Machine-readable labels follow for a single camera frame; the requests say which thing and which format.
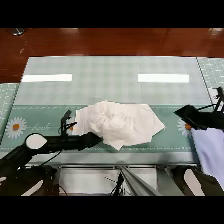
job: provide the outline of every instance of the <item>brown wooden surface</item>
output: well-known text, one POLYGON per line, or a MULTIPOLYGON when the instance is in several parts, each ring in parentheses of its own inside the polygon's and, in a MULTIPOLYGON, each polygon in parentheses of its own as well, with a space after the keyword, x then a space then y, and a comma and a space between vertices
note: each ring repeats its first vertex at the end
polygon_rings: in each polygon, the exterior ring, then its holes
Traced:
POLYGON ((211 28, 0 29, 0 82, 19 82, 28 57, 153 55, 224 57, 224 32, 211 28))

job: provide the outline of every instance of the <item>white cloth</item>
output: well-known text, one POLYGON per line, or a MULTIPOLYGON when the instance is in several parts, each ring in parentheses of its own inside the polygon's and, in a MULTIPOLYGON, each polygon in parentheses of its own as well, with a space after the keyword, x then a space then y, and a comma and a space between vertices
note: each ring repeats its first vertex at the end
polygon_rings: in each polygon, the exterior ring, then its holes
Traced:
POLYGON ((146 104, 102 101, 76 111, 73 135, 93 132, 117 150, 151 142, 165 126, 146 104))

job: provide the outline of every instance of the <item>table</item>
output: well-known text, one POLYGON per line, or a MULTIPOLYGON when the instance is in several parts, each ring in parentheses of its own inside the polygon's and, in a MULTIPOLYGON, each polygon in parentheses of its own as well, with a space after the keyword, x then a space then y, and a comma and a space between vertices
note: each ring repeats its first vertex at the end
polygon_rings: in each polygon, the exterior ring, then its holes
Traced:
MULTIPOLYGON (((151 143, 123 147, 119 152, 100 143, 81 152, 63 152, 53 162, 63 164, 189 164, 197 163, 190 131, 173 112, 186 104, 210 104, 198 61, 194 57, 65 56, 31 57, 24 76, 72 74, 70 82, 21 82, 8 125, 23 127, 15 135, 5 131, 0 156, 33 132, 58 135, 60 118, 102 100, 146 103, 166 129, 151 143), (189 83, 139 83, 138 74, 188 74, 189 83)), ((43 162, 52 155, 38 155, 43 162)))

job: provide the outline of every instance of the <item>flower center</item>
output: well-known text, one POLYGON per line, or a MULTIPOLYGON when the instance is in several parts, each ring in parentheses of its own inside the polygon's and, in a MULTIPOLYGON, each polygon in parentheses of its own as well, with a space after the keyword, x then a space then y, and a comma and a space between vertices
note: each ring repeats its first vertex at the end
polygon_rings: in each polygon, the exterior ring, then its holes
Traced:
POLYGON ((19 130, 19 128, 20 128, 19 124, 14 124, 12 126, 13 131, 17 131, 17 130, 19 130))
POLYGON ((191 126, 189 124, 185 124, 185 128, 190 131, 191 130, 191 126))

